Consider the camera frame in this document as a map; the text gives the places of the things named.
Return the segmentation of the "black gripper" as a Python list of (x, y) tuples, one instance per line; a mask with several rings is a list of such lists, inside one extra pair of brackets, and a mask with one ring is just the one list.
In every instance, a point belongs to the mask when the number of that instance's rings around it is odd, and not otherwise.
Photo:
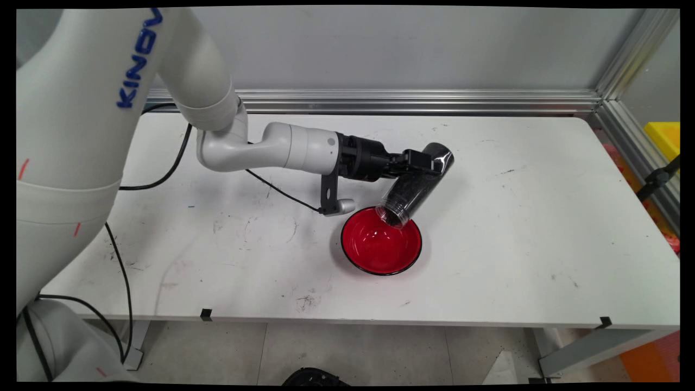
[(380, 142), (357, 136), (338, 134), (338, 140), (337, 175), (348, 180), (377, 181), (414, 173), (441, 173), (431, 154), (415, 150), (391, 154)]

